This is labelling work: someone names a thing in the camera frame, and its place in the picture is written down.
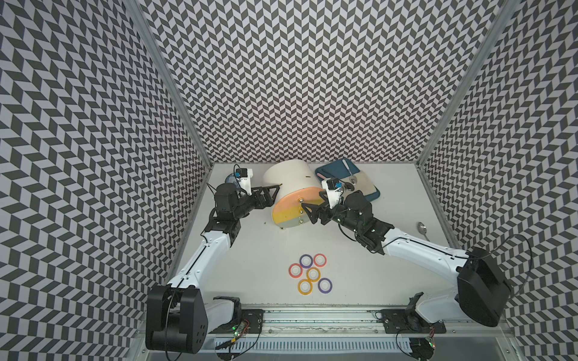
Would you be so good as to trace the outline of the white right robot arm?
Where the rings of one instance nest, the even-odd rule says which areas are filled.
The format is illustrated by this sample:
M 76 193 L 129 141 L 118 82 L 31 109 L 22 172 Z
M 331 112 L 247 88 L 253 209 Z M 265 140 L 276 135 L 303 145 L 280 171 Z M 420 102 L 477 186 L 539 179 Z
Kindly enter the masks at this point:
M 312 224 L 334 222 L 352 231 L 355 242 L 371 253 L 398 257 L 451 283 L 446 290 L 415 294 L 408 305 L 410 314 L 427 323 L 467 318 L 488 327 L 499 324 L 513 287 L 490 252 L 449 248 L 411 236 L 375 218 L 371 203 L 360 192 L 336 202 L 330 202 L 325 192 L 320 196 L 320 205 L 301 205 Z

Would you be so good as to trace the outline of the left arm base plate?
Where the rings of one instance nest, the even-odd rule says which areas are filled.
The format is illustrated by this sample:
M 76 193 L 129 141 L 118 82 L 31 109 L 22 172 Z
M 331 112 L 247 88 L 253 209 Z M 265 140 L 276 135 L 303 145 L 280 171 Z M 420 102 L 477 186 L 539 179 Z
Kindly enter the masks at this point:
M 233 335 L 235 332 L 240 333 L 240 329 L 245 328 L 246 332 L 251 335 L 261 333 L 263 329 L 263 319 L 265 311 L 263 309 L 245 309 L 241 311 L 241 316 L 237 320 L 219 326 L 211 331 L 211 334 Z

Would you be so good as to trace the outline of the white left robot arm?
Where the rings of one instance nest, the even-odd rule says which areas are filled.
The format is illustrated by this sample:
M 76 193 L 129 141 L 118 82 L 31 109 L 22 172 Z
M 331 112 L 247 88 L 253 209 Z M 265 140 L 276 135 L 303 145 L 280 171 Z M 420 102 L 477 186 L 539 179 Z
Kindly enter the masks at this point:
M 216 188 L 215 206 L 200 234 L 200 246 L 172 279 L 148 294 L 144 337 L 148 350 L 198 353 L 210 332 L 223 326 L 239 329 L 239 298 L 216 296 L 206 302 L 202 288 L 218 260 L 233 246 L 242 218 L 254 209 L 273 206 L 279 190 L 278 184 L 244 190 L 223 183 Z

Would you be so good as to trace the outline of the yellow drawer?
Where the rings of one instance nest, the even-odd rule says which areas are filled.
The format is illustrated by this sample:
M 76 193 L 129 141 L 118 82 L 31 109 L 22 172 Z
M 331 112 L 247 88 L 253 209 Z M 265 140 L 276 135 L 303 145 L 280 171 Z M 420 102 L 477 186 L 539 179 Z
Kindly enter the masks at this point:
M 277 226 L 281 222 L 285 222 L 294 218 L 303 218 L 309 220 L 309 217 L 302 209 L 302 206 L 300 204 L 284 209 L 281 209 L 280 207 L 275 207 L 272 211 L 272 220 Z

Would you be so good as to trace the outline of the purple tape roll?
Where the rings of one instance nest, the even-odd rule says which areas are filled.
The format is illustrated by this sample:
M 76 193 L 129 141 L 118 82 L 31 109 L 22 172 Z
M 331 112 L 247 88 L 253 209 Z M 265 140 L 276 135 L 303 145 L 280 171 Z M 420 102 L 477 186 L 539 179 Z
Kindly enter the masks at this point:
M 314 259 L 311 255 L 304 254 L 300 257 L 299 264 L 302 269 L 310 269 L 312 266 L 314 266 Z
M 318 289 L 320 293 L 328 294 L 333 289 L 333 283 L 329 278 L 321 278 L 318 281 Z

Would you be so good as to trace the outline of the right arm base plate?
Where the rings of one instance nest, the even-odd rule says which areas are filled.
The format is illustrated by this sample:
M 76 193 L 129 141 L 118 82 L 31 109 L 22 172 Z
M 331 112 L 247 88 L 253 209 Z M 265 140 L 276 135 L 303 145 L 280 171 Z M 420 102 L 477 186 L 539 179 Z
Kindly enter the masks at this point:
M 404 309 L 386 308 L 378 312 L 385 333 L 394 335 L 398 331 L 415 334 L 445 334 L 447 328 L 443 322 L 428 323 L 415 312 L 407 313 Z

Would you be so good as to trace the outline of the white drawer cabinet shell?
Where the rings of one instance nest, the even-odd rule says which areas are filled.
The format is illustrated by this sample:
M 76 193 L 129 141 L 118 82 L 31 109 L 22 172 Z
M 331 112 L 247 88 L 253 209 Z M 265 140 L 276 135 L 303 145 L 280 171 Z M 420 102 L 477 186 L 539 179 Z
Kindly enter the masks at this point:
M 300 159 L 292 159 L 273 165 L 264 173 L 262 181 L 263 186 L 281 184 L 275 203 L 282 196 L 296 190 L 307 187 L 322 188 L 313 170 L 305 161 Z

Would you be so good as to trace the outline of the pink top drawer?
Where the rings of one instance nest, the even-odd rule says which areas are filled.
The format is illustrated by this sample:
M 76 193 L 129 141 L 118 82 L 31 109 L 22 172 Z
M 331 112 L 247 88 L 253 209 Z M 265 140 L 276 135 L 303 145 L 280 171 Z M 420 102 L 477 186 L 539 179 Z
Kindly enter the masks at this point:
M 298 205 L 302 203 L 316 204 L 320 205 L 323 203 L 323 199 L 320 196 L 322 188 L 320 187 L 307 187 L 301 190 L 296 190 L 282 196 L 276 201 L 273 207 L 274 212 L 285 212 L 297 208 Z

